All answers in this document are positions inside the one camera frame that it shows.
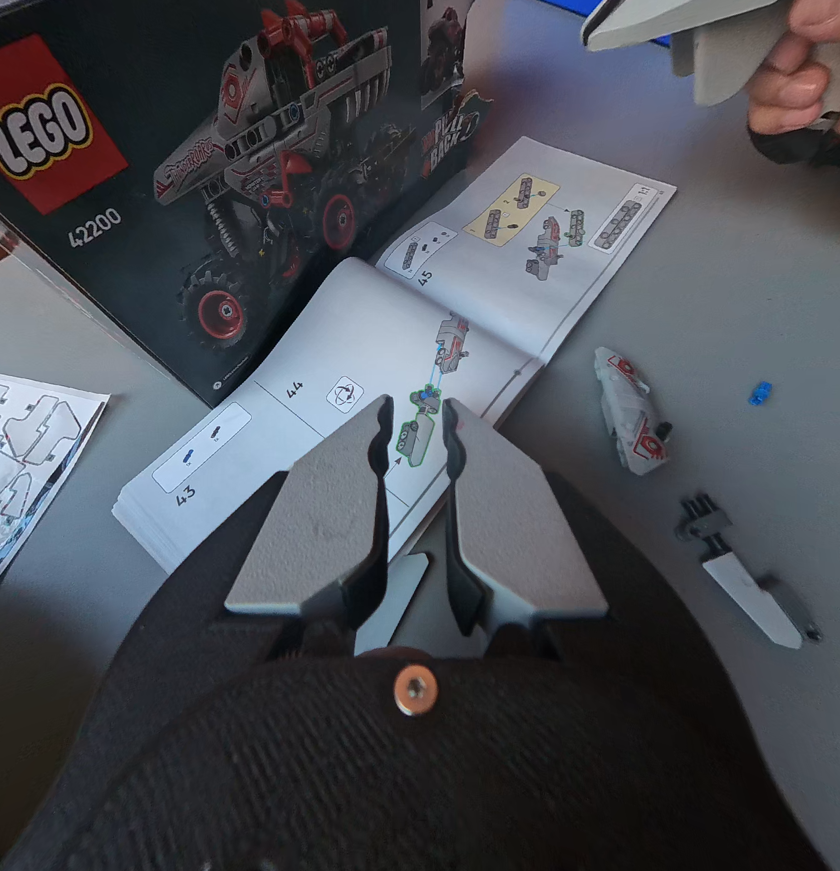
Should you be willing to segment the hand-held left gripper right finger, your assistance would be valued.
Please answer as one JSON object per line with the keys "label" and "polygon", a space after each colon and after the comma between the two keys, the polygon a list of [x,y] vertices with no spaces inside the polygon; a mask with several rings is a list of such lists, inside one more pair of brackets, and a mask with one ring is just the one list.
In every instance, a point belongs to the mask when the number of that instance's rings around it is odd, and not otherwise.
{"label": "hand-held left gripper right finger", "polygon": [[447,600],[483,655],[552,655],[609,604],[541,467],[456,399],[443,409]]}

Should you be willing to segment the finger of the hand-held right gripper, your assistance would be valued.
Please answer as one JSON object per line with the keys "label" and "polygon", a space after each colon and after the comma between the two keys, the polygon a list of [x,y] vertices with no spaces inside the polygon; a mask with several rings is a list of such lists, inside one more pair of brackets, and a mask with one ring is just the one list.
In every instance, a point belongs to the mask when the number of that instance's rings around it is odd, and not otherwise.
{"label": "finger of the hand-held right gripper", "polygon": [[582,44],[590,51],[653,41],[772,5],[773,1],[603,1],[587,16]]}

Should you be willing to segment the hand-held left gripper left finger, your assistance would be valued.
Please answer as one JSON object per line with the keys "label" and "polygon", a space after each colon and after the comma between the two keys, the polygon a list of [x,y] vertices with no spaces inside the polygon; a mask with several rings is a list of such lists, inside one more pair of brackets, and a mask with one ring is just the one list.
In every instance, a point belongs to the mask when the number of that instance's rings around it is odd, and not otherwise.
{"label": "hand-held left gripper left finger", "polygon": [[358,630],[388,582],[384,484],[393,398],[381,395],[296,461],[226,597],[242,615]]}

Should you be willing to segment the long grey lego beam assembly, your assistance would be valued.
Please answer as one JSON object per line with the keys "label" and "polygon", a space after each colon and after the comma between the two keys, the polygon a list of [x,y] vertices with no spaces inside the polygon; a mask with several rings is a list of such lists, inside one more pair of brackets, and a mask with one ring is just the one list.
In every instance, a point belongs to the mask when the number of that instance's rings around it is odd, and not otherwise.
{"label": "long grey lego beam assembly", "polygon": [[428,567],[424,552],[404,554],[391,562],[382,603],[356,631],[354,657],[390,645]]}

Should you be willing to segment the grey red-printed lego panel assembly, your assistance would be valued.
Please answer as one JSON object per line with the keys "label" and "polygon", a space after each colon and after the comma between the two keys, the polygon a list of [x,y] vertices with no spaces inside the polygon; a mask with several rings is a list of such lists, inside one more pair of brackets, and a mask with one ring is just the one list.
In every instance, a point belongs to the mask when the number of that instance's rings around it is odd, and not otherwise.
{"label": "grey red-printed lego panel assembly", "polygon": [[651,391],[632,362],[608,347],[595,351],[594,369],[601,385],[606,430],[622,466],[643,476],[669,459],[673,425],[662,420]]}

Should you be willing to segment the small grey lego axle assembly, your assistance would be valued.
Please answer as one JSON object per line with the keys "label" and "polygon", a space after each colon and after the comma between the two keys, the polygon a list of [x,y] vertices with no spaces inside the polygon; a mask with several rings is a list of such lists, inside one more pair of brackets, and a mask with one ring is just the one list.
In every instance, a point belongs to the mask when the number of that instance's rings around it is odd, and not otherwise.
{"label": "small grey lego axle assembly", "polygon": [[676,538],[702,546],[703,570],[768,641],[789,650],[823,641],[820,626],[796,594],[780,580],[757,579],[747,569],[723,535],[732,521],[708,494],[687,498],[680,507]]}

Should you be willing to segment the open lego instruction booklet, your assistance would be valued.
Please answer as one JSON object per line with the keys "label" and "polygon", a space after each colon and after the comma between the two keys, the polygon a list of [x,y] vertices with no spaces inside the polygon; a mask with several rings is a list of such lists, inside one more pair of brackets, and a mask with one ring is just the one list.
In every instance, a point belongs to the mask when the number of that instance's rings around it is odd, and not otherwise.
{"label": "open lego instruction booklet", "polygon": [[505,417],[676,191],[520,138],[375,266],[335,267],[251,376],[122,488],[113,516],[172,572],[387,394],[394,556],[446,487],[443,401]]}

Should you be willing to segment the black lego set box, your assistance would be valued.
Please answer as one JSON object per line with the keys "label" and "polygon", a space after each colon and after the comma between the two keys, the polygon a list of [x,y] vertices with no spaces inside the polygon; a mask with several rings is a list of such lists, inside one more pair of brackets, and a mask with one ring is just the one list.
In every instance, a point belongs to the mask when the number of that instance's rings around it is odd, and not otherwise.
{"label": "black lego set box", "polygon": [[208,407],[465,168],[472,2],[0,7],[0,219]]}

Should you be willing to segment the white sticker sheet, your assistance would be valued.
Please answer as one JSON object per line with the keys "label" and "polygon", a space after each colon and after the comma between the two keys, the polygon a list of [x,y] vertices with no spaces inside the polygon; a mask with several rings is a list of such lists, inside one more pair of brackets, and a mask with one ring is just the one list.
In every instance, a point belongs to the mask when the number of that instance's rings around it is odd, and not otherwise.
{"label": "white sticker sheet", "polygon": [[109,399],[0,374],[0,577],[72,472]]}

